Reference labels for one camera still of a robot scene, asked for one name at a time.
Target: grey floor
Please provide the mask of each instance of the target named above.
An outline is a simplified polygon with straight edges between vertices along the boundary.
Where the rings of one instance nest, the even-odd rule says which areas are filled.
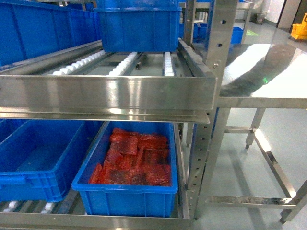
[[[245,43],[291,44],[307,51],[306,43],[288,39],[289,34],[270,25],[250,24],[258,36]],[[228,125],[249,126],[256,109],[232,109]],[[267,109],[260,129],[268,138],[277,161],[296,190],[307,179],[307,111]],[[220,196],[284,197],[256,144],[245,150],[244,134],[225,134],[210,194]],[[279,209],[248,209],[205,205],[200,195],[194,230],[302,230],[307,229],[307,207],[290,222],[281,224]]]

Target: table top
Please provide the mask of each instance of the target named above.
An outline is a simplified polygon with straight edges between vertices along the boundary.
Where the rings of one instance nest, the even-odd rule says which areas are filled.
[[[194,44],[203,53],[202,44]],[[307,52],[291,45],[233,45],[220,107],[307,108]]]

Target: bin handle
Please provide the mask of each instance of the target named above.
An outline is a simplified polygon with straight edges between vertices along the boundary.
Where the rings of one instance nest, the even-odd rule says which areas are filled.
[[[110,193],[122,193],[122,194],[125,194],[125,193],[133,193],[133,194],[141,194],[143,193],[142,190],[127,190],[127,189],[106,189],[106,192],[110,192]]]
[[[14,177],[0,177],[0,185],[7,184],[26,184],[26,178],[24,176],[14,176]]]

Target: bolt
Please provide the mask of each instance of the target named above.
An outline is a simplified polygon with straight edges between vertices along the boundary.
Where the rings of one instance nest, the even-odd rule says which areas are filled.
[[[214,64],[212,65],[212,67],[213,67],[214,69],[216,69],[216,68],[219,67],[219,64],[218,64],[218,63],[214,63]]]

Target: blue crate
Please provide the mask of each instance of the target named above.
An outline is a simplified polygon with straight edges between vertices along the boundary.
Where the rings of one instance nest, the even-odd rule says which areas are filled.
[[[197,0],[197,2],[211,2],[211,0]]]
[[[199,39],[200,43],[204,41],[207,35],[207,24],[200,24],[199,27]],[[243,30],[240,27],[234,27],[231,37],[231,44],[240,44],[243,37]]]
[[[97,0],[98,8],[178,7],[178,0]]]
[[[0,0],[0,18],[3,19],[0,66],[101,38],[98,15],[94,12],[24,0]],[[86,22],[78,27],[80,20]]]
[[[19,119],[3,119],[0,120],[0,143],[9,137],[17,128],[19,128],[26,120]]]
[[[109,148],[113,128],[140,133],[158,133],[169,140],[171,186],[88,184],[97,163],[103,163]],[[169,217],[177,192],[176,149],[171,123],[107,122],[101,130],[89,155],[72,182],[72,188],[81,194],[87,214],[116,216]]]
[[[61,201],[101,122],[30,120],[0,144],[0,201]]]
[[[94,10],[100,15],[102,43],[105,51],[175,51],[178,46],[181,8],[178,6],[141,7],[142,4],[139,6],[139,2],[130,2],[134,2],[133,7],[109,7]]]
[[[67,5],[68,8],[71,8],[71,9],[75,9],[75,10],[83,10],[83,7],[82,7],[82,4],[80,3],[69,3]],[[94,4],[92,3],[86,3],[85,4],[85,9],[86,11],[93,11],[94,10]]]

